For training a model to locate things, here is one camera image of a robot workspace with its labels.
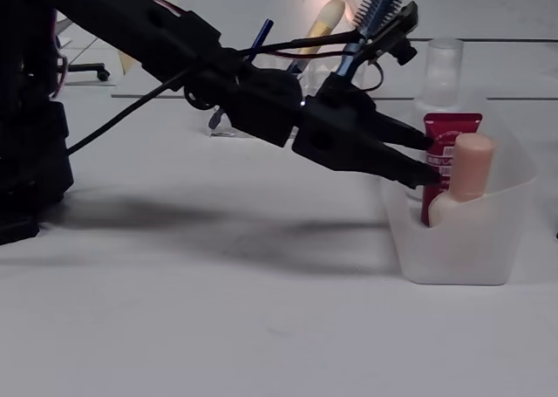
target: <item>hairbrush bristles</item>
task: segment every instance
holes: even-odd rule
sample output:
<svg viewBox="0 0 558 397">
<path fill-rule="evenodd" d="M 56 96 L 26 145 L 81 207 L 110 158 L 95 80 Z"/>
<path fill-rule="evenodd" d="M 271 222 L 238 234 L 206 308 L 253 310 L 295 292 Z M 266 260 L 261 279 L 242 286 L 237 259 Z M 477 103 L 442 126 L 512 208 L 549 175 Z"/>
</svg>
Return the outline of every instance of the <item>hairbrush bristles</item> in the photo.
<svg viewBox="0 0 558 397">
<path fill-rule="evenodd" d="M 365 38 L 370 38 L 398 14 L 403 2 L 404 0 L 363 0 L 355 15 L 354 25 Z"/>
</svg>

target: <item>robotic arm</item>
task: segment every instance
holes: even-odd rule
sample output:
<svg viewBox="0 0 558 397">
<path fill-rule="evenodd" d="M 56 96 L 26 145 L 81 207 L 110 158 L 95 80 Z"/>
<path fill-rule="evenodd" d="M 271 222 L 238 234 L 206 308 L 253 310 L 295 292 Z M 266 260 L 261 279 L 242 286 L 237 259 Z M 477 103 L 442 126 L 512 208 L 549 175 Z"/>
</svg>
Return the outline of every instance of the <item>robotic arm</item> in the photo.
<svg viewBox="0 0 558 397">
<path fill-rule="evenodd" d="M 379 113 L 352 85 L 354 71 L 332 74 L 315 98 L 303 102 L 295 76 L 244 62 L 245 52 L 222 47 L 220 32 L 192 11 L 155 0 L 0 0 L 4 31 L 17 36 L 0 46 L 0 186 L 29 175 L 0 188 L 0 243 L 35 236 L 37 214 L 72 185 L 64 108 L 51 100 L 58 85 L 56 10 L 137 59 L 156 79 L 171 81 L 170 89 L 184 90 L 193 107 L 222 106 L 245 133 L 284 147 L 298 127 L 293 150 L 332 170 L 381 175 L 410 187 L 439 179 L 426 164 L 385 145 L 427 149 L 431 141 Z M 410 60 L 406 35 L 417 22 L 411 3 L 355 54 L 355 64 L 374 63 L 385 53 L 400 64 Z M 49 166 L 37 168 L 45 158 Z"/>
</svg>

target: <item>white plastic bin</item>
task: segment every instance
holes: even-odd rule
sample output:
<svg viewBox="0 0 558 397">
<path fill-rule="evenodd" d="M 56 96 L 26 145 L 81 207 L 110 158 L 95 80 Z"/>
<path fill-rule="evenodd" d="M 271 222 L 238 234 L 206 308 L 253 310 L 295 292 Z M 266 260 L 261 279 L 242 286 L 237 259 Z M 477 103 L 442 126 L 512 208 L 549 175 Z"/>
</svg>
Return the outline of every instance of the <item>white plastic bin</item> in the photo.
<svg viewBox="0 0 558 397">
<path fill-rule="evenodd" d="M 479 132 L 498 146 L 487 196 L 460 205 L 430 229 L 420 222 L 420 203 L 407 198 L 405 187 L 382 185 L 403 274 L 417 284 L 502 285 L 514 266 L 536 167 L 487 102 L 475 103 L 468 109 L 484 115 Z"/>
</svg>

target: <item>blue pen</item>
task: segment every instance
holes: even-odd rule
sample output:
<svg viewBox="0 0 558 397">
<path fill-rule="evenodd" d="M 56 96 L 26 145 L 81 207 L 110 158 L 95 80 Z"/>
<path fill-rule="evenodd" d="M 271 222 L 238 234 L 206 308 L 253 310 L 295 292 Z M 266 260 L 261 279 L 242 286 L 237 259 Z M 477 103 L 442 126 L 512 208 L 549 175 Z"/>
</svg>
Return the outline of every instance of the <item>blue pen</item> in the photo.
<svg viewBox="0 0 558 397">
<path fill-rule="evenodd" d="M 269 33 L 271 32 L 271 28 L 273 28 L 274 24 L 275 23 L 273 22 L 273 20 L 267 19 L 265 21 L 265 24 L 263 24 L 263 27 L 260 30 L 260 33 L 258 34 L 254 43 L 252 44 L 252 49 L 253 50 L 255 48 L 260 48 L 261 46 L 263 46 L 263 44 L 265 43 L 265 40 L 268 38 Z M 257 57 L 257 55 L 258 54 L 251 54 L 251 55 L 247 56 L 245 58 L 246 62 L 252 63 L 255 60 L 255 58 Z M 221 119 L 222 119 L 224 114 L 225 114 L 225 110 L 222 107 L 220 107 L 219 110 L 213 114 L 213 116 L 211 117 L 211 120 L 209 120 L 209 129 L 214 131 L 219 126 L 219 124 L 221 124 Z"/>
</svg>

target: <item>red lotion tube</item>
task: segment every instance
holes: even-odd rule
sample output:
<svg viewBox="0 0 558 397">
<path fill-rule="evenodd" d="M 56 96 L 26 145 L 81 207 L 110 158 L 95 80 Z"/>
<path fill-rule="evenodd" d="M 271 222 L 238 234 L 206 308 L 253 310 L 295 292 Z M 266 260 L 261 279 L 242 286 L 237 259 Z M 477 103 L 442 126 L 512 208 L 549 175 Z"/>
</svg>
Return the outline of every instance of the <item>red lotion tube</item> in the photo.
<svg viewBox="0 0 558 397">
<path fill-rule="evenodd" d="M 476 133 L 481 121 L 480 113 L 429 113 L 425 116 L 426 135 L 434 140 L 434 145 L 426 152 L 426 163 L 442 175 L 439 185 L 425 187 L 421 213 L 425 225 L 430 227 L 428 209 L 432 201 L 450 188 L 457 137 L 463 133 Z"/>
</svg>

